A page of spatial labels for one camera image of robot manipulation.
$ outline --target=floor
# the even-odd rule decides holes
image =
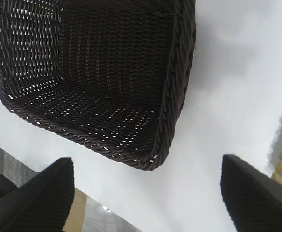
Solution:
[[[0,173],[18,187],[37,175],[29,167],[0,149]],[[106,207],[87,197],[83,232],[141,232]]]

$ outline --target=white surface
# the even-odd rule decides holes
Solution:
[[[0,147],[39,171],[72,156],[76,186],[143,232],[234,232],[222,155],[267,175],[282,117],[282,0],[198,0],[184,110],[165,164],[135,170],[39,129],[0,103]]]

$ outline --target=wicker basket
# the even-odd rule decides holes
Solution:
[[[183,107],[195,0],[0,0],[0,99],[129,166],[165,161]]]

